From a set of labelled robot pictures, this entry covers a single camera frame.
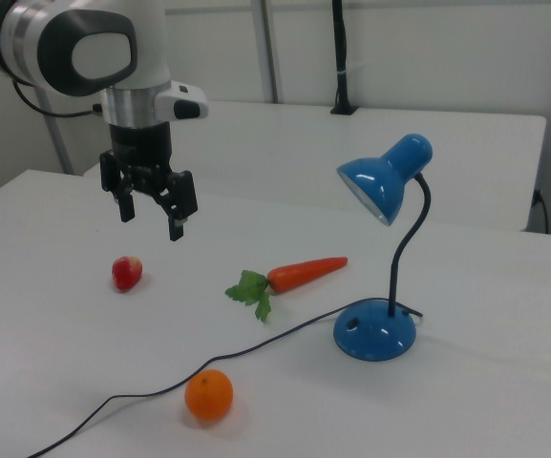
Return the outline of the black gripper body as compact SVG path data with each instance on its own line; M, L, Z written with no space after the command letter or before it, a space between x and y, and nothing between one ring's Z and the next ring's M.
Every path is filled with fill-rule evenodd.
M164 191L172 174L170 125L110 126L113 154L122 176L137 191Z

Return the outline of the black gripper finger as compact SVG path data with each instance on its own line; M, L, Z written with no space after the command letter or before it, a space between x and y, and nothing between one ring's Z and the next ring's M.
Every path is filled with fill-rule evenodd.
M135 217L135 205L132 197L133 181L125 175L112 152L99 156L101 188L110 192L118 205L122 222L128 222Z
M168 218L169 239L183 237L183 224L198 211L193 175L190 171L167 172L164 184L153 196Z

